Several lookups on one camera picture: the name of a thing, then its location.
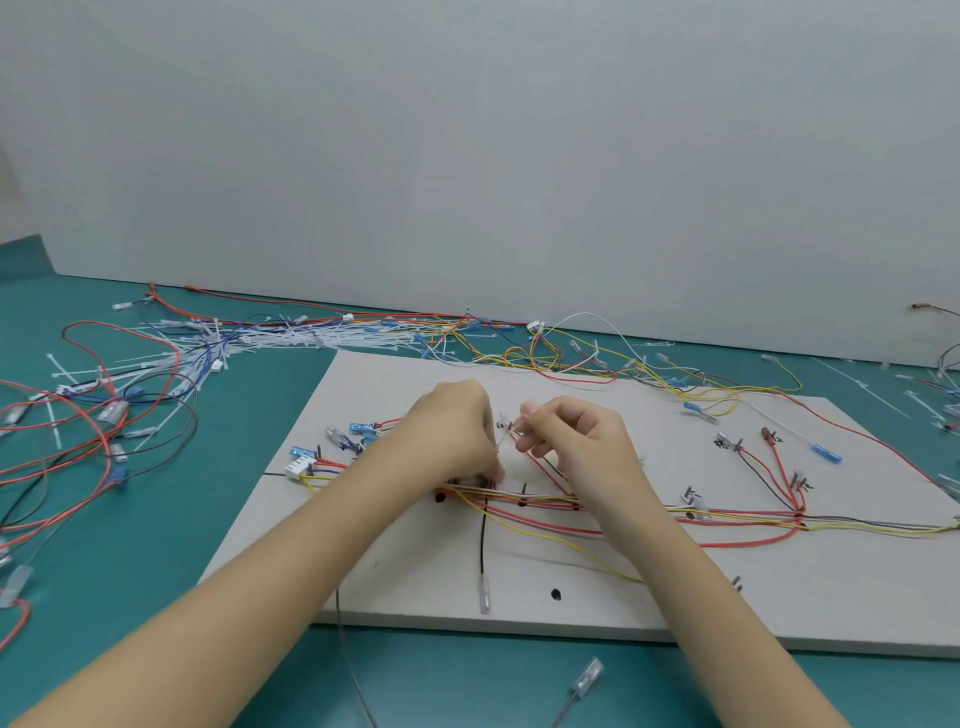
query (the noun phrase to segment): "person's left arm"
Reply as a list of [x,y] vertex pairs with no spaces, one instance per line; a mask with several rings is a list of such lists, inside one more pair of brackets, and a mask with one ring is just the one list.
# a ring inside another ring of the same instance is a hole
[[499,477],[487,393],[439,385],[322,492],[15,724],[228,726],[363,552],[451,477]]

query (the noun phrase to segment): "forearm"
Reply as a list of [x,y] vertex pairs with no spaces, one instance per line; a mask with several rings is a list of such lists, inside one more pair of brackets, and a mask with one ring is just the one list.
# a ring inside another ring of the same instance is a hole
[[387,466],[388,454],[365,455],[16,725],[230,725],[367,547],[422,492],[429,474],[396,458]]
[[604,521],[649,587],[723,725],[848,726],[653,490],[648,493]]

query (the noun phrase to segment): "person's right hand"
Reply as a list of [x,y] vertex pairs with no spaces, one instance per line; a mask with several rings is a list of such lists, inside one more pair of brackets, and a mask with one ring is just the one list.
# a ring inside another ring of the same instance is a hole
[[543,457],[551,450],[577,497],[601,521],[628,504],[660,501],[636,456],[619,414],[592,402],[557,397],[526,401],[514,423],[516,449]]

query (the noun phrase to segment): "person's right arm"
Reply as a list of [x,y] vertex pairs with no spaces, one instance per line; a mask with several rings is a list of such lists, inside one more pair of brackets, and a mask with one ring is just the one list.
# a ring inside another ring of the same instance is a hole
[[616,412],[570,397],[525,402],[516,428],[517,449],[557,452],[580,501],[643,577],[724,726],[849,728],[663,508]]

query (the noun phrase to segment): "green table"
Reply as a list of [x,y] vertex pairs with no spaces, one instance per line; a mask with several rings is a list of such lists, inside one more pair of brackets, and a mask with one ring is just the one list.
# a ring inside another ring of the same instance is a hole
[[[0,378],[50,386],[47,352],[67,368],[87,367],[85,355],[60,339],[61,328],[82,319],[134,325],[134,313],[114,312],[110,305],[140,298],[143,290],[132,283],[55,276],[36,239],[0,246]],[[224,318],[280,310],[179,289],[165,289],[163,295]],[[295,306],[287,309],[300,313]],[[87,328],[77,337],[110,360],[152,350],[118,332]],[[610,348],[621,346],[612,337],[598,338]],[[670,355],[738,381],[783,384],[757,352],[678,344]],[[232,358],[229,371],[205,386],[201,426],[182,456],[94,503],[50,542],[36,561],[27,594],[33,617],[0,653],[0,723],[196,583],[332,357],[323,350],[277,350]],[[805,394],[830,398],[929,471],[960,477],[956,442],[926,424],[927,416],[903,395],[893,372],[875,364],[831,362],[910,411],[913,421],[809,357],[782,360],[804,380]],[[2,396],[0,405],[11,401]],[[928,400],[938,402],[932,391]],[[16,440],[0,445],[0,464],[36,457],[40,445],[38,437],[18,433]],[[51,478],[47,507],[88,492],[98,467],[83,464]],[[0,489],[0,509],[11,501],[12,494]],[[14,618],[12,611],[0,613],[0,634]],[[348,630],[348,642],[384,728],[549,725],[569,684],[594,655],[607,672],[571,710],[565,726],[717,724],[673,646],[360,628]],[[797,658],[854,725],[932,728],[957,722],[960,662],[826,654]],[[335,632],[308,630],[238,723],[365,728]]]

